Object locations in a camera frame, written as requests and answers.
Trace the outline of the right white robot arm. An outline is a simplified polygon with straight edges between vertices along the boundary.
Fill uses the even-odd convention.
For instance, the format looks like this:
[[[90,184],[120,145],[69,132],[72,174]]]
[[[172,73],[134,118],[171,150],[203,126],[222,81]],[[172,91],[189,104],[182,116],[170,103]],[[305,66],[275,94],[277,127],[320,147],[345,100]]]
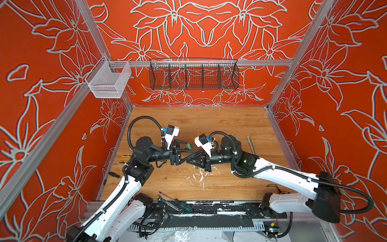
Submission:
[[[200,151],[187,157],[188,164],[211,172],[215,164],[229,163],[231,172],[238,178],[258,178],[268,180],[294,191],[293,194],[266,193],[261,201],[261,210],[267,216],[285,212],[302,212],[315,215],[330,223],[339,223],[342,214],[361,214],[369,212],[375,205],[365,192],[338,184],[327,172],[320,174],[305,173],[274,164],[242,150],[241,143],[233,136],[219,132],[223,136],[219,148],[213,132],[209,136],[202,134],[195,138]],[[341,209],[341,191],[348,190],[367,200],[364,208]]]

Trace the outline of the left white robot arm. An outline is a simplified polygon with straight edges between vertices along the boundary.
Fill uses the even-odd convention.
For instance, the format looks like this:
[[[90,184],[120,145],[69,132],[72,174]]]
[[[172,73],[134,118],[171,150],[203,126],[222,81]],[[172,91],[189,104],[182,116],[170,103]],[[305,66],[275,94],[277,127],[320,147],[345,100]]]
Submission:
[[[133,145],[132,128],[140,120],[151,120],[156,124],[161,136],[161,146],[156,146],[149,137],[141,137]],[[153,202],[152,198],[140,193],[140,189],[154,171],[152,163],[158,164],[170,160],[171,163],[183,163],[181,153],[190,153],[189,149],[179,147],[180,140],[174,140],[179,127],[167,128],[150,116],[135,118],[127,131],[127,142],[133,154],[125,163],[121,181],[105,200],[102,206],[81,226],[73,226],[66,235],[68,242],[115,242],[139,218],[143,217]]]

